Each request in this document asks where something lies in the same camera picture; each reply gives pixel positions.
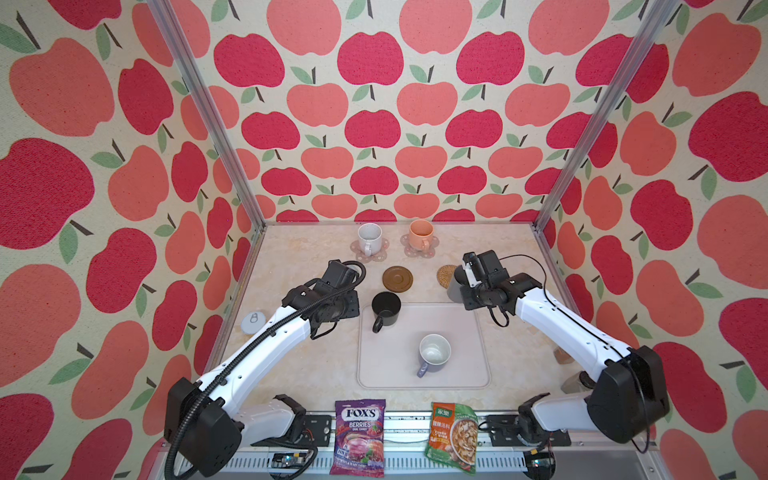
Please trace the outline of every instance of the seasoning packet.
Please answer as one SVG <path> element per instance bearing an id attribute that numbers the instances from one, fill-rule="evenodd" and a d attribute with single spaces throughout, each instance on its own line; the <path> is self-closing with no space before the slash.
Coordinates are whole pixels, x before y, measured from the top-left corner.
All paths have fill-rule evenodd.
<path id="1" fill-rule="evenodd" d="M 386 400 L 336 402 L 336 444 L 331 475 L 384 476 Z"/>
<path id="2" fill-rule="evenodd" d="M 430 460 L 475 474 L 478 416 L 460 403 L 432 404 L 432 424 L 424 455 Z"/>

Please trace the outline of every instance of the wallpaper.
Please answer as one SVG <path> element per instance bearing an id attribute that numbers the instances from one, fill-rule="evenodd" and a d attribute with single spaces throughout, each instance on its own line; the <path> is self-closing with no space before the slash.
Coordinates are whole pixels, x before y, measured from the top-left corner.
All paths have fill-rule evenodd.
<path id="1" fill-rule="evenodd" d="M 211 35 L 198 67 L 239 104 L 222 117 L 269 222 L 530 220 L 646 9 L 194 1 Z M 655 93 L 658 73 L 633 101 Z M 611 125 L 596 158 L 616 146 Z"/>
<path id="2" fill-rule="evenodd" d="M 0 44 L 0 479 L 146 478 L 250 220 L 146 3 L 0 2 Z"/>
<path id="3" fill-rule="evenodd" d="M 768 478 L 766 13 L 681 3 L 610 116 L 618 148 L 593 149 L 553 215 L 582 316 L 664 361 L 676 480 Z M 657 91 L 633 92 L 644 68 Z"/>

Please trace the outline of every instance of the gray tray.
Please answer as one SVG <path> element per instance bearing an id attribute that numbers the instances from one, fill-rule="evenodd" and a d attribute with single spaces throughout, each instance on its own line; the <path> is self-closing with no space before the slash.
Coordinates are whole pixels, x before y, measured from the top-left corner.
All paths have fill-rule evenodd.
<path id="1" fill-rule="evenodd" d="M 367 389 L 483 389 L 491 382 L 480 324 L 457 303 L 403 303 L 397 322 L 374 333 L 371 306 L 360 316 L 357 382 Z M 419 343 L 439 333 L 451 358 L 439 372 L 416 376 Z"/>

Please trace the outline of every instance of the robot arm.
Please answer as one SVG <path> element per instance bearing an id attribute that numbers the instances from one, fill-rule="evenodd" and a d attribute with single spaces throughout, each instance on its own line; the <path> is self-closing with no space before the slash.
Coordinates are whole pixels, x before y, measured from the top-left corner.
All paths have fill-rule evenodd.
<path id="1" fill-rule="evenodd" d="M 509 276 L 493 250 L 465 254 L 456 279 L 467 310 L 484 306 L 491 315 L 496 307 L 505 317 L 513 313 L 554 340 L 596 382 L 591 392 L 545 394 L 521 405 L 519 434 L 524 441 L 537 445 L 546 432 L 585 429 L 626 443 L 669 412 L 664 370 L 652 349 L 632 349 L 595 328 L 551 300 L 529 275 Z"/>
<path id="2" fill-rule="evenodd" d="M 596 381 L 591 392 L 556 398 L 543 394 L 521 405 L 518 434 L 525 442 L 537 445 L 548 438 L 546 432 L 558 429 L 597 429 L 625 443 L 669 412 L 664 371 L 653 350 L 634 350 L 601 332 L 550 300 L 545 288 L 525 273 L 509 276 L 492 250 L 467 253 L 463 260 L 456 278 L 467 310 L 499 308 L 504 316 L 520 317 L 571 354 Z M 196 383 L 182 378 L 170 389 L 164 430 L 171 442 L 167 480 L 189 478 L 198 469 L 206 477 L 214 475 L 241 443 L 282 438 L 295 444 L 305 410 L 290 397 L 277 396 L 251 409 L 241 407 L 294 346 L 329 333 L 340 319 L 359 315 L 354 287 L 364 278 L 362 264 L 330 261 L 322 279 L 288 292 L 272 318 L 229 359 Z M 318 334 L 322 323 L 333 327 Z M 177 452 L 194 465 L 181 477 L 173 473 Z"/>

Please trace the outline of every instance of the pink coaster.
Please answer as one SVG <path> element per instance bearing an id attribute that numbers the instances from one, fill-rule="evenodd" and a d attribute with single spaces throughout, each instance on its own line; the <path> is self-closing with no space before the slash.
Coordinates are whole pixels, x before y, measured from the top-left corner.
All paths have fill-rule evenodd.
<path id="1" fill-rule="evenodd" d="M 360 250 L 360 244 L 357 240 L 352 242 L 351 245 L 349 245 L 349 249 L 355 253 L 356 257 L 355 260 L 357 260 L 360 263 L 368 263 L 369 261 L 373 260 L 374 262 L 383 262 L 386 260 L 386 249 L 389 248 L 389 240 L 386 238 L 382 238 L 382 249 L 379 250 L 377 253 L 371 255 L 370 257 L 366 257 L 363 255 L 362 250 Z"/>
<path id="2" fill-rule="evenodd" d="M 421 250 L 417 250 L 411 247 L 411 244 L 408 242 L 407 233 L 402 237 L 400 237 L 400 243 L 402 243 L 406 247 L 406 257 L 433 258 L 435 256 L 435 247 L 437 247 L 440 244 L 440 239 L 438 237 L 432 236 L 432 245 L 429 247 L 429 250 L 425 252 L 422 252 Z"/>

